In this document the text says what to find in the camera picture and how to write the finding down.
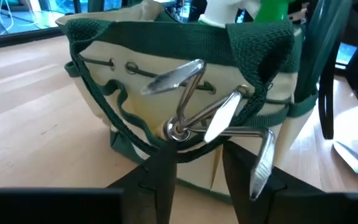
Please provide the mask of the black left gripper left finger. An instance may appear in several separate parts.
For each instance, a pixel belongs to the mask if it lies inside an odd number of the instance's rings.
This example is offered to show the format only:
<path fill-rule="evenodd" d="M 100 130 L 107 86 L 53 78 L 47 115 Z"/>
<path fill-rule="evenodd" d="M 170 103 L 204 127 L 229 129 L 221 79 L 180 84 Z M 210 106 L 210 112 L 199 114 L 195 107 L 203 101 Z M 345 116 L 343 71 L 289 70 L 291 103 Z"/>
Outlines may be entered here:
<path fill-rule="evenodd" d="M 123 191 L 123 224 L 169 224 L 176 177 L 177 144 L 170 143 L 110 184 Z"/>

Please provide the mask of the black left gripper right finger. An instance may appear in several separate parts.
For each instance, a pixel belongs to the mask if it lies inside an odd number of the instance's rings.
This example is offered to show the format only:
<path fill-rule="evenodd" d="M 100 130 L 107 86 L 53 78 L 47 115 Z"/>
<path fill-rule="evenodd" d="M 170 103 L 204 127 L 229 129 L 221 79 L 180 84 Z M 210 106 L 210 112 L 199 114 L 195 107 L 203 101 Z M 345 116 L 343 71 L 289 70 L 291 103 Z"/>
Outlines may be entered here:
<path fill-rule="evenodd" d="M 271 176 L 257 200 L 250 199 L 250 170 L 256 155 L 228 141 L 223 144 L 226 183 L 239 224 L 269 224 L 270 207 L 276 192 L 287 187 Z"/>

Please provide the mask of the wooden-handled steel hand rake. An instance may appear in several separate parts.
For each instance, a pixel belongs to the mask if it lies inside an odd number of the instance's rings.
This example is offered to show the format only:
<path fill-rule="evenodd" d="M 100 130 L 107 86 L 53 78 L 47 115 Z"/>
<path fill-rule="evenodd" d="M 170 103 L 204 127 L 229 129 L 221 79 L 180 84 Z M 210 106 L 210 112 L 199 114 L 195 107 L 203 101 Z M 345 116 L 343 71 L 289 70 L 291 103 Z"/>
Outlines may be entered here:
<path fill-rule="evenodd" d="M 246 85 L 239 85 L 230 94 L 208 105 L 199 113 L 186 119 L 184 110 L 206 70 L 201 59 L 190 61 L 174 70 L 163 73 L 141 90 L 143 95 L 172 91 L 182 83 L 186 85 L 178 102 L 175 116 L 164 124 L 165 137 L 178 142 L 186 141 L 191 133 L 201 133 L 203 140 L 210 143 L 219 136 L 261 138 L 261 146 L 255 164 L 250 172 L 249 196 L 256 200 L 262 193 L 273 169 L 275 135 L 269 128 L 231 126 L 236 109 L 247 92 Z"/>

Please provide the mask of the cream green canvas garden bag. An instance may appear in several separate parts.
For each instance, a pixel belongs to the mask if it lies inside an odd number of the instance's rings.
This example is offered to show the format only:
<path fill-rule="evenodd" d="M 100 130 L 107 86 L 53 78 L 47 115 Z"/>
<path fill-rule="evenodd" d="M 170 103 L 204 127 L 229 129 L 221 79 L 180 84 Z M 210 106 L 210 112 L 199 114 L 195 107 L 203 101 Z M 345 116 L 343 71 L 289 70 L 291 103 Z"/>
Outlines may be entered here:
<path fill-rule="evenodd" d="M 230 125 L 272 130 L 273 168 L 315 103 L 316 95 L 295 102 L 303 25 L 244 22 L 220 28 L 184 23 L 155 0 L 71 14 L 56 23 L 69 41 L 71 60 L 65 69 L 92 112 L 110 128 L 112 148 L 139 163 L 176 143 L 177 178 L 225 200 L 231 196 L 223 144 L 234 142 L 257 159 L 262 139 L 219 136 L 206 143 L 201 133 L 191 133 L 183 142 L 167 139 L 164 124 L 175 116 L 186 85 L 153 95 L 143 95 L 142 88 L 163 73 L 204 60 L 205 73 L 184 110 L 188 119 L 246 85 Z"/>

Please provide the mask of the green white spray bottle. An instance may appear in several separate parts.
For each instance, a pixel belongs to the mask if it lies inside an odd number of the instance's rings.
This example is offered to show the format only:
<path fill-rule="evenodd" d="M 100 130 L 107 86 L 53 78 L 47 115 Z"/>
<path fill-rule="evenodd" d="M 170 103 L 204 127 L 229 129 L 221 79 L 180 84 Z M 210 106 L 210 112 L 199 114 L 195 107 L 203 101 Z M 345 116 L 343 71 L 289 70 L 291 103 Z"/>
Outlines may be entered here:
<path fill-rule="evenodd" d="M 254 22 L 273 22 L 288 19 L 288 7 L 295 0 L 206 0 L 206 10 L 198 22 L 225 28 L 235 23 L 237 11 L 245 9 Z"/>

